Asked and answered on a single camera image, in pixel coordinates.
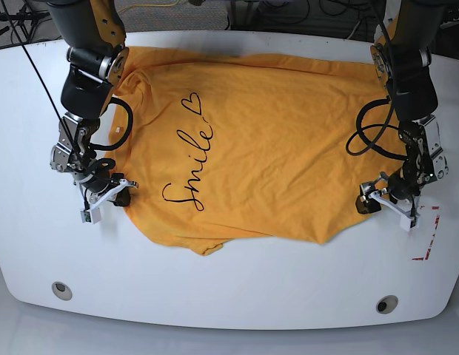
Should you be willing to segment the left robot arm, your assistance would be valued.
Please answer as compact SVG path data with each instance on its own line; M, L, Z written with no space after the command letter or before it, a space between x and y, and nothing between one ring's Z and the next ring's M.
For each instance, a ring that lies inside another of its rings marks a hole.
M449 172L433 114L438 97L429 71L429 45L447 5L447 1L402 1L390 25L375 15L381 37L370 52L387 97L366 104L355 121L353 135L365 145L357 155L373 150L402 163L392 174L382 172L362 183L356 209L359 214L374 214L388 207L407 231L418 224L422 188Z

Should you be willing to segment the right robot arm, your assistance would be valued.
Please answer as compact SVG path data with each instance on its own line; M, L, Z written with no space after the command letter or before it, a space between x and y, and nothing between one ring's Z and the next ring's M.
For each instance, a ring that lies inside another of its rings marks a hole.
M59 119L59 139L53 147L51 168L73 176L83 200L81 219L97 223L99 207L105 202L125 207L130 204L135 181L115 172L112 158L98 158L98 152L120 148L130 136L133 111L114 96L129 56L126 31L113 1L48 1L50 15L69 46L70 70L61 92L66 112ZM127 126L117 142L93 143L101 116L109 105L120 106L127 115Z

